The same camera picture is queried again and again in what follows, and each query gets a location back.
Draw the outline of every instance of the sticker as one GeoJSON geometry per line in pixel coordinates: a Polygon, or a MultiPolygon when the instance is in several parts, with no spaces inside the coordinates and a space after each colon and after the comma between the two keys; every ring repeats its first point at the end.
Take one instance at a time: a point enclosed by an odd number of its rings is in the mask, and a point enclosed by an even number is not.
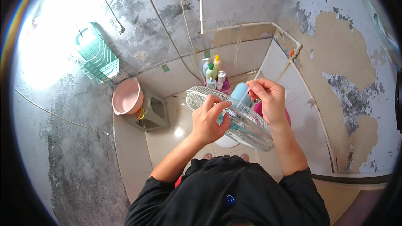
{"type": "Polygon", "coordinates": [[[211,53],[209,52],[209,50],[204,51],[204,58],[210,58],[211,57],[211,53]]]}
{"type": "Polygon", "coordinates": [[[234,198],[234,196],[232,196],[232,195],[226,196],[226,205],[232,206],[235,201],[236,201],[236,198],[234,198]]]}
{"type": "Polygon", "coordinates": [[[164,64],[164,65],[162,65],[162,66],[160,66],[161,68],[162,68],[162,70],[166,73],[166,72],[168,72],[168,71],[170,71],[170,69],[169,69],[169,67],[168,67],[168,65],[167,64],[164,64]]]}

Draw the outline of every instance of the black t-shirt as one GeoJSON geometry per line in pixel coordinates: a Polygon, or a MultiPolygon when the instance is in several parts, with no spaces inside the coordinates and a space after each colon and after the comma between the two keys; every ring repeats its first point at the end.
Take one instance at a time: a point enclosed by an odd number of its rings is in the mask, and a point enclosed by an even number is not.
{"type": "Polygon", "coordinates": [[[181,183],[150,177],[125,225],[329,225],[310,169],[278,183],[258,164],[238,156],[191,160],[181,183]]]}

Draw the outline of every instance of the right hand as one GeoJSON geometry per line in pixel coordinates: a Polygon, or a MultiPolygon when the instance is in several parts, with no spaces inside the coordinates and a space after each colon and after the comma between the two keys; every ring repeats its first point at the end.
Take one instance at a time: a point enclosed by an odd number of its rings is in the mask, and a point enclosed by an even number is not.
{"type": "Polygon", "coordinates": [[[225,108],[231,106],[231,102],[222,100],[209,94],[203,105],[196,109],[193,114],[193,131],[190,134],[192,141],[205,146],[221,138],[230,126],[229,113],[225,113],[223,122],[218,125],[216,120],[225,108]]]}
{"type": "Polygon", "coordinates": [[[260,99],[263,106],[263,118],[265,122],[275,127],[287,124],[285,114],[285,88],[267,78],[259,78],[248,81],[250,87],[249,96],[251,101],[260,99]]]}

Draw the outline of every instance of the pink stool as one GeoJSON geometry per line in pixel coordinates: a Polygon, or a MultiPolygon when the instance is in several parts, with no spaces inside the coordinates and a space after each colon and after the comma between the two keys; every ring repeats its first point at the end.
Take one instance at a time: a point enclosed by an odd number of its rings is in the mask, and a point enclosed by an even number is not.
{"type": "MultiPolygon", "coordinates": [[[[254,106],[254,112],[258,113],[261,117],[263,116],[263,103],[262,102],[259,102],[259,103],[257,103],[257,105],[254,106]]],[[[292,126],[290,123],[290,116],[287,113],[286,108],[285,108],[285,112],[286,112],[287,122],[289,123],[289,126],[292,126]]]]}

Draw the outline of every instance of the grey plastic stool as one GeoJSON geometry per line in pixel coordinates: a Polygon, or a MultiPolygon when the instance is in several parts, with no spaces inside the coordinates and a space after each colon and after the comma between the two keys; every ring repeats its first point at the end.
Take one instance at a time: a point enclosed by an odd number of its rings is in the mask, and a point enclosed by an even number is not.
{"type": "Polygon", "coordinates": [[[124,115],[124,117],[130,123],[145,132],[158,128],[170,128],[166,110],[167,102],[144,88],[142,88],[142,91],[144,93],[144,101],[142,104],[142,108],[144,108],[145,111],[144,118],[137,119],[135,114],[124,115]]]}

